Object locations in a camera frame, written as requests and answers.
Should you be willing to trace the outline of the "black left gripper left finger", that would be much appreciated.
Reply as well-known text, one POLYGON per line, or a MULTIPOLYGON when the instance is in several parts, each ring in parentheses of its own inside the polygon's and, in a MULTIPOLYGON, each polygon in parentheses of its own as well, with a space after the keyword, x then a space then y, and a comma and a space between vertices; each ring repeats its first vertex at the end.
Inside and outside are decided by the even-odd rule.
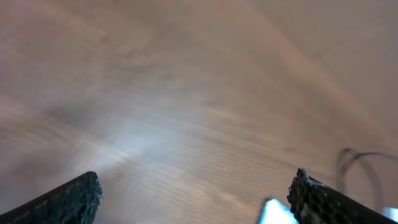
POLYGON ((1 214, 1 223, 92 224, 101 203, 96 172, 89 171, 55 189, 1 214))

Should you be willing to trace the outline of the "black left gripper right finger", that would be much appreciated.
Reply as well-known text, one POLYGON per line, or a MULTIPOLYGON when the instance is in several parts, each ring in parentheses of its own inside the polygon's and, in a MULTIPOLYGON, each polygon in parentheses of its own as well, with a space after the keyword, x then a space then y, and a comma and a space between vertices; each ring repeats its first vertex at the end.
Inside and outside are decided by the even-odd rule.
POLYGON ((287 196, 290 211, 299 224, 395 224, 395 221, 298 169, 287 196))

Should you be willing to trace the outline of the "black Samsung smartphone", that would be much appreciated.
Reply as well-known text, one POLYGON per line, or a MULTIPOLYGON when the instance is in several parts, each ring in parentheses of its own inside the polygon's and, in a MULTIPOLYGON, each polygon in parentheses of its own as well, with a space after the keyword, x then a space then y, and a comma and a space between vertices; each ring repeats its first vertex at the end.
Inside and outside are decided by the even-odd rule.
POLYGON ((298 224, 294 214, 282 202, 274 198, 264 201, 258 224, 298 224))

